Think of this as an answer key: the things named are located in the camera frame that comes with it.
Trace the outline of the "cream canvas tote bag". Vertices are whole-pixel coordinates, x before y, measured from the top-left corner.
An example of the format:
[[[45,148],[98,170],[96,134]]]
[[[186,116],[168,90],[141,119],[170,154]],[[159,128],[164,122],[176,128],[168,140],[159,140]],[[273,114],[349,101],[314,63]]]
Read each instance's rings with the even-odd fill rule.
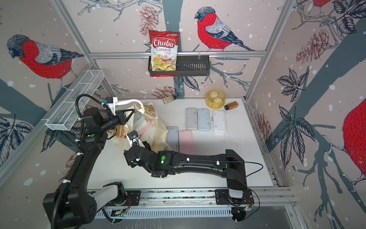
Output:
[[[112,142],[121,149],[129,149],[130,144],[127,134],[131,131],[137,131],[139,141],[146,141],[151,150],[159,152],[168,149],[167,134],[168,130],[162,119],[158,117],[158,113],[152,102],[145,103],[144,108],[141,108],[143,103],[132,102],[129,109],[134,109],[135,112],[126,125],[119,125],[116,129],[107,132],[112,138]]]

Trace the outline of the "grey pencil case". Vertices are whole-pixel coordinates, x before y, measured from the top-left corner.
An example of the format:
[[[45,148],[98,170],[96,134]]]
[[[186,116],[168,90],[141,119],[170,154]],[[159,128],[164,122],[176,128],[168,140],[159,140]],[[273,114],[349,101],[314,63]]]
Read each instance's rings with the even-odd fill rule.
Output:
[[[172,151],[179,151],[179,129],[178,127],[167,127],[167,140],[166,143],[169,145]]]

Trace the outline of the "white pencil case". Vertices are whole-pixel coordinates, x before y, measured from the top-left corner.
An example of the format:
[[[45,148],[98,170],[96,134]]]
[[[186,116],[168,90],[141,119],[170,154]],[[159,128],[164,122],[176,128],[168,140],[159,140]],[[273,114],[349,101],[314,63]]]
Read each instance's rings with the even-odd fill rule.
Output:
[[[186,108],[185,127],[187,130],[198,130],[198,117],[196,108]]]
[[[226,133],[226,116],[223,110],[213,111],[213,132],[215,134]]]

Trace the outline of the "light blue pencil case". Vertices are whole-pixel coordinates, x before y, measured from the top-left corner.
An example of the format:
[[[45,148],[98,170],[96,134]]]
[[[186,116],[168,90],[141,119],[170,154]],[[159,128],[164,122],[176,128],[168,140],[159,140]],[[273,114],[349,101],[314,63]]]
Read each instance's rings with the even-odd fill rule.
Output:
[[[198,130],[202,132],[209,132],[211,130],[211,119],[209,110],[200,108],[197,110]]]

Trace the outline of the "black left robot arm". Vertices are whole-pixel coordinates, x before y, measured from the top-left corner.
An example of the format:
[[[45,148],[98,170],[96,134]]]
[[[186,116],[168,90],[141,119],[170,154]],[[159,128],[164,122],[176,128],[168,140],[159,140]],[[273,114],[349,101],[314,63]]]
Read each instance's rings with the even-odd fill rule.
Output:
[[[103,117],[102,111],[96,107],[82,113],[79,101],[84,96],[81,94],[75,100],[75,108],[81,120],[75,161],[57,190],[43,199],[43,207],[52,229],[79,228],[91,223],[96,213],[110,201],[124,202],[128,199],[122,182],[109,183],[92,195],[87,192],[87,185],[93,166],[106,141],[110,139],[108,131],[127,124],[134,110],[117,111],[115,108],[118,99],[107,97],[97,101],[105,108],[107,117]]]

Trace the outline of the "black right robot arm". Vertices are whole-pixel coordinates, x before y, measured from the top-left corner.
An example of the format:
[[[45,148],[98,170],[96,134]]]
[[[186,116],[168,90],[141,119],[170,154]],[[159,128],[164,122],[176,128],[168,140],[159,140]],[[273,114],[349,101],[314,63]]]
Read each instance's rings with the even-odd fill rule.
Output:
[[[248,190],[245,161],[233,150],[218,155],[189,155],[175,151],[155,153],[145,147],[133,145],[124,151],[127,164],[144,168],[152,177],[164,178],[181,173],[202,173],[226,179],[229,200],[239,204]]]

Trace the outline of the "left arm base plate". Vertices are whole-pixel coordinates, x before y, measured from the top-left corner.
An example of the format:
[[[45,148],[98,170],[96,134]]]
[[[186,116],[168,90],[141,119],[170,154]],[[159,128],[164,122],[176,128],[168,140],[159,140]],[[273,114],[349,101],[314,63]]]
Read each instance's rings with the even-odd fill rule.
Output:
[[[98,200],[101,207],[128,207],[138,206],[140,202],[141,191],[139,190],[127,190],[125,197],[117,196],[115,190],[108,190],[102,192],[101,197]]]

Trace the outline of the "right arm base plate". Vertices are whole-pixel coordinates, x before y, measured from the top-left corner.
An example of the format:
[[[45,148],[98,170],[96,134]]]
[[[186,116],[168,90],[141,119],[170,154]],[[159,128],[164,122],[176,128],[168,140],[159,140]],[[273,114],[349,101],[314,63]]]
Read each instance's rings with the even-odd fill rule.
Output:
[[[216,189],[214,191],[216,205],[230,205],[238,207],[240,205],[253,205],[254,199],[249,189]]]

